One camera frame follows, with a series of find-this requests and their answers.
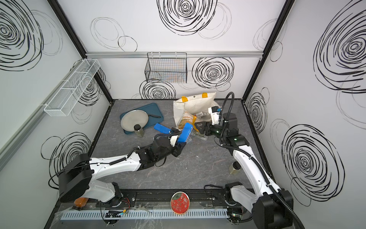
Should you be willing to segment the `canvas tote bag yellow handles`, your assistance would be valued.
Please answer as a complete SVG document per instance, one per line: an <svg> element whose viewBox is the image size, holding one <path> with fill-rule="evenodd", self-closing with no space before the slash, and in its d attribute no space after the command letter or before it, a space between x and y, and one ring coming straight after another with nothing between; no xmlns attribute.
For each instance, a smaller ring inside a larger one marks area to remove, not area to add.
<svg viewBox="0 0 366 229"><path fill-rule="evenodd" d="M193 125L196 122L211 122L212 115L209 110L214 106L219 106L214 101L216 93L202 93L192 96L182 96L173 101L173 118L178 129L183 129L186 123Z"/></svg>

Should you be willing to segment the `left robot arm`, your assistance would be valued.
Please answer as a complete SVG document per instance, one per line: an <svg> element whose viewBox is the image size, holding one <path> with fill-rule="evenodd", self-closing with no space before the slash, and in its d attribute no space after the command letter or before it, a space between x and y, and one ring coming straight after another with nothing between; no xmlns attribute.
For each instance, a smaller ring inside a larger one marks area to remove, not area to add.
<svg viewBox="0 0 366 229"><path fill-rule="evenodd" d="M178 157L184 147L178 134L158 134L145 147L134 148L126 155L96 158L78 155L56 173L59 181L59 201L73 202L78 198L96 199L102 203L117 205L122 193L117 183L105 183L100 179L122 172L135 172L156 166L166 161L169 155Z"/></svg>

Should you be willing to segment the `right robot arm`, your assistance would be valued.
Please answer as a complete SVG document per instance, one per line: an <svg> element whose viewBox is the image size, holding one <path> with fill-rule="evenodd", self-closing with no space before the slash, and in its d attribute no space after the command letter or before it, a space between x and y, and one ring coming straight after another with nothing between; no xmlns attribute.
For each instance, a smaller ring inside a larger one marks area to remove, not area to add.
<svg viewBox="0 0 366 229"><path fill-rule="evenodd" d="M305 226L294 211L294 200L289 191L281 189L262 165L258 162L247 139L239 133L237 118L234 114L226 114L223 121L218 115L212 115L211 122L193 123L202 135L214 135L219 145L227 150L244 170L253 190L240 184L229 184L230 201L241 204L251 213L251 217L259 229L283 229L292 225L303 229Z"/></svg>

